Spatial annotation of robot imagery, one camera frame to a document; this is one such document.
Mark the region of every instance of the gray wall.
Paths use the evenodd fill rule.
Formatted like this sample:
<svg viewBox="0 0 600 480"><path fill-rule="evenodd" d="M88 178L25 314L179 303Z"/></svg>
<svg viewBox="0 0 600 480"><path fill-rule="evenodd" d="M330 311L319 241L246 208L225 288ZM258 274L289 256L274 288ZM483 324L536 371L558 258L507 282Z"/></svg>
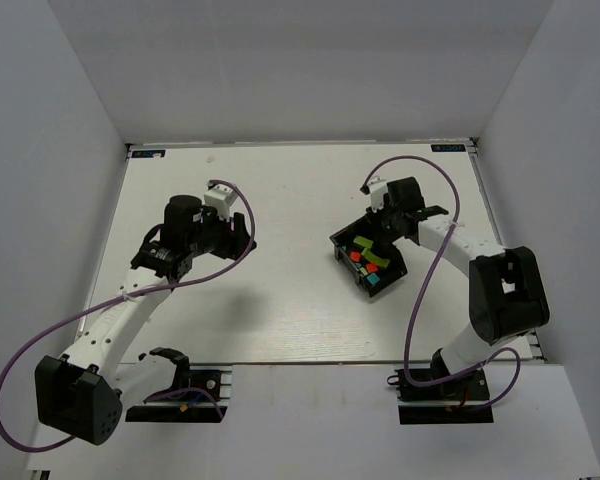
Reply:
<svg viewBox="0 0 600 480"><path fill-rule="evenodd" d="M480 170L510 244L535 250L550 324L600 461L600 1L557 1L495 111Z"/></svg>
<svg viewBox="0 0 600 480"><path fill-rule="evenodd" d="M44 0L0 1L0 369L26 340L79 311L123 172L125 148ZM67 334L33 349L2 412L31 441L33 369ZM25 455L0 439L0 479Z"/></svg>
<svg viewBox="0 0 600 480"><path fill-rule="evenodd" d="M551 0L50 0L127 142L479 135Z"/></svg>

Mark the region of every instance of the black label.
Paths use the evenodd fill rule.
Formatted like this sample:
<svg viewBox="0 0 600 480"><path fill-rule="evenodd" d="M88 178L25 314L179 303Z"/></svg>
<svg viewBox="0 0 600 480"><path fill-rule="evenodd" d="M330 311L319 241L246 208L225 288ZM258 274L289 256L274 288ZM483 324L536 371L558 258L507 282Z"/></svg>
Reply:
<svg viewBox="0 0 600 480"><path fill-rule="evenodd" d="M466 152L467 148L461 143L455 145L431 145L432 152Z"/></svg>
<svg viewBox="0 0 600 480"><path fill-rule="evenodd" d="M134 150L131 152L131 158L160 158L166 153L166 150Z"/></svg>

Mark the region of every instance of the black container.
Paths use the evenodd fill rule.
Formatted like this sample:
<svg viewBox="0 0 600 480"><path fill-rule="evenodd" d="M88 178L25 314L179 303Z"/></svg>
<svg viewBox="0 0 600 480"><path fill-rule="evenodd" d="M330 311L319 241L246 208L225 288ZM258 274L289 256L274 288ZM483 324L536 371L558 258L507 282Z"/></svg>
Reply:
<svg viewBox="0 0 600 480"><path fill-rule="evenodd" d="M334 244L336 260L351 272L356 284L367 292L370 298L407 274L407 266L404 264L404 259L402 258L400 251L392 243L380 243L376 239L375 231L376 229L374 229L367 217L362 217L329 237ZM381 268L376 272L376 275L380 280L375 285L372 285L366 277L358 271L358 268L356 268L355 265L356 262L349 257L353 239L356 236L372 240L372 251L374 255L389 260L387 268Z"/></svg>

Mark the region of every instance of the green block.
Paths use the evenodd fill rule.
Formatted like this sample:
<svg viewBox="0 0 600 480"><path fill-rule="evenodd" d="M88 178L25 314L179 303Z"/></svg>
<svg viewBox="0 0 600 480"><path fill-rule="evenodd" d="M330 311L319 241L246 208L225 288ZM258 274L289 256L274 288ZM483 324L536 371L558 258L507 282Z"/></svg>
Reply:
<svg viewBox="0 0 600 480"><path fill-rule="evenodd" d="M374 255L371 250L369 250L368 248L365 248L362 251L362 256L364 258L367 259L368 262L370 263L375 263L376 265L378 265L380 268L387 268L389 266L389 262L390 260L386 259L386 258L380 258L377 255Z"/></svg>
<svg viewBox="0 0 600 480"><path fill-rule="evenodd" d="M353 239L353 243L362 248L371 248L373 247L373 240L369 240L368 238L361 237L358 235Z"/></svg>

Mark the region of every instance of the blue block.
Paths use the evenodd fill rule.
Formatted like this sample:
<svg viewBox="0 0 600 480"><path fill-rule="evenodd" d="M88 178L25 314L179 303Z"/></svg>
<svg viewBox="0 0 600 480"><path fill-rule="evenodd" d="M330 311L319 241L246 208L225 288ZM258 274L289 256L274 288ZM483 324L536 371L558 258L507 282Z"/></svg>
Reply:
<svg viewBox="0 0 600 480"><path fill-rule="evenodd" d="M369 280L369 283L371 285L375 285L376 283L378 283L380 281L380 277L377 276L375 273L371 273L371 274L367 275L366 279Z"/></svg>

